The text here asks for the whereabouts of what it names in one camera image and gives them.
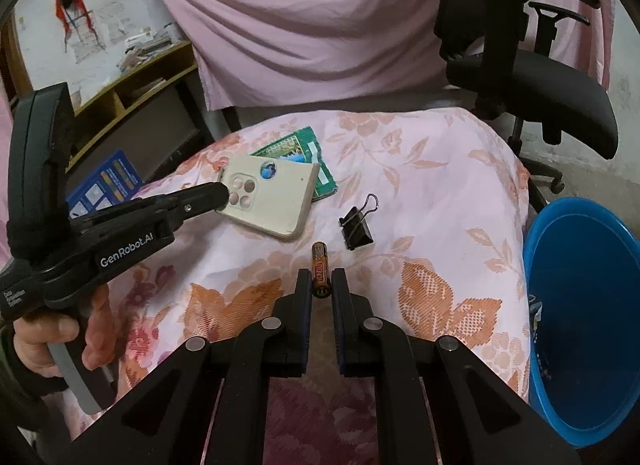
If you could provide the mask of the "person's left hand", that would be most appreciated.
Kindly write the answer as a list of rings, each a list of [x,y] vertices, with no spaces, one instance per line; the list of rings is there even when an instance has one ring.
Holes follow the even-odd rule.
[[[91,315],[85,334],[86,347],[81,356],[82,363],[90,371],[110,364],[115,357],[116,327],[108,295],[108,286],[100,285],[91,300]],[[76,320],[60,313],[40,313],[18,319],[13,323],[13,329],[13,347],[17,358],[29,371],[45,378],[62,376],[48,345],[75,341],[80,331]]]

